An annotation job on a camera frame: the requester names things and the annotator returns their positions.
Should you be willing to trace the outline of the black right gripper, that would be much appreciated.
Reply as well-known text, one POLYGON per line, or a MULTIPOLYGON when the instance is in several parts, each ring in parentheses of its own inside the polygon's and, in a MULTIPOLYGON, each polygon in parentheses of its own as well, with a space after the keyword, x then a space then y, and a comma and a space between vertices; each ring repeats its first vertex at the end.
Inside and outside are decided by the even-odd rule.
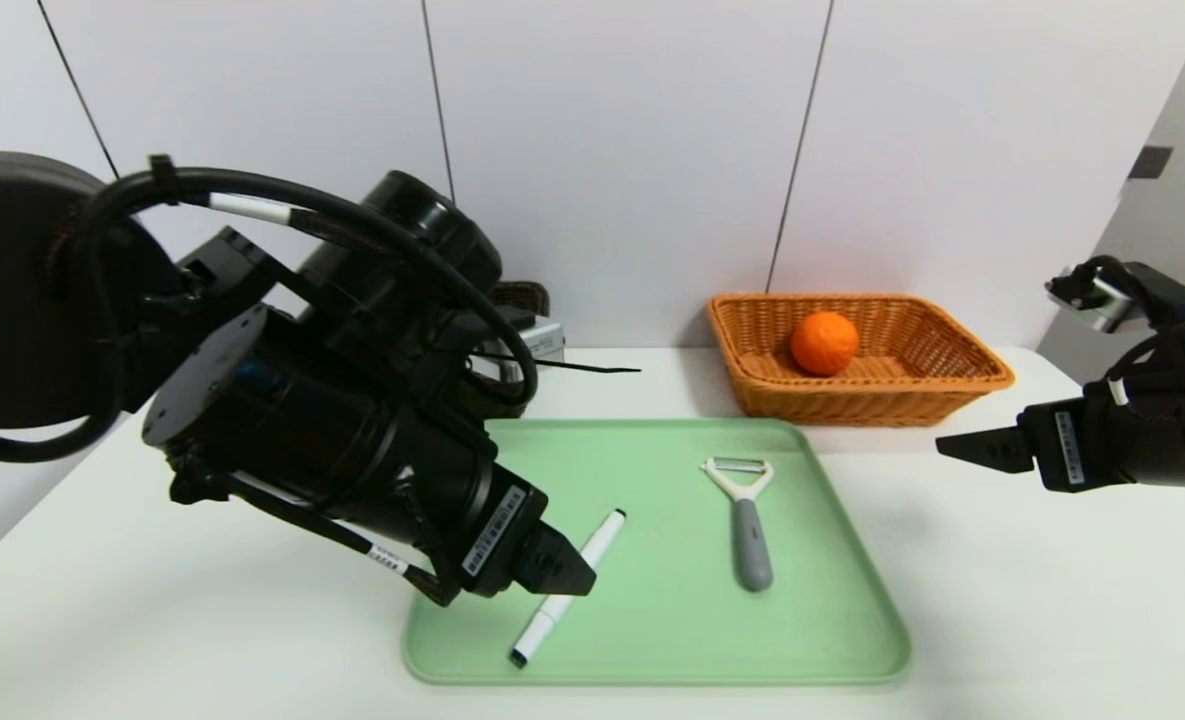
POLYGON ((1185 488, 1185 388, 1130 392, 1130 401, 1119 405, 1094 382, 1080 398, 1026 407, 1020 427, 943 436, 935 446, 944 457, 1005 474, 1032 471, 1036 459, 1050 491, 1185 488))

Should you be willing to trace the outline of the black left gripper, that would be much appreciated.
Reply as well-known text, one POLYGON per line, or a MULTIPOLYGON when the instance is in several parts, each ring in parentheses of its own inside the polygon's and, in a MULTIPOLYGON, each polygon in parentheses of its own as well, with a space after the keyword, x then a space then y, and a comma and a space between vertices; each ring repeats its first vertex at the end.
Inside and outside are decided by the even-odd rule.
POLYGON ((377 411, 377 533, 423 553, 414 579, 431 600, 492 597, 515 581, 532 594, 587 596, 596 570, 550 525, 542 491, 499 461, 478 416, 449 424, 415 409, 377 411))

